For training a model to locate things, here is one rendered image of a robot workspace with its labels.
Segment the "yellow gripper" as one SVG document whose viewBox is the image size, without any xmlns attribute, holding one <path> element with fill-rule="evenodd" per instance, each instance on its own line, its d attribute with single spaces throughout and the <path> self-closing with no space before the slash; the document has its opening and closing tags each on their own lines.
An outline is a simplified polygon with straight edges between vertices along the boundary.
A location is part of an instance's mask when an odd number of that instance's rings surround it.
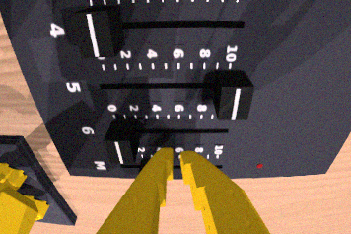
<svg viewBox="0 0 351 234">
<path fill-rule="evenodd" d="M 157 151 L 96 234 L 158 234 L 173 163 L 172 148 Z M 180 163 L 206 234 L 270 234 L 246 192 L 211 162 L 194 151 L 182 151 Z"/>
</svg>

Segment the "black lighting desk panel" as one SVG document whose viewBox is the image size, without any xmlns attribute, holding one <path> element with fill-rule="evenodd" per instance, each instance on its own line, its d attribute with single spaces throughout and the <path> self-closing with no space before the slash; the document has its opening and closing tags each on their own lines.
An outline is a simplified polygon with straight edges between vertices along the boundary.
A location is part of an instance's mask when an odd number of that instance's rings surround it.
<svg viewBox="0 0 351 234">
<path fill-rule="evenodd" d="M 70 176 L 135 179 L 165 147 L 173 180 L 181 151 L 231 179 L 323 175 L 351 133 L 351 0 L 0 0 L 0 13 Z"/>
</svg>

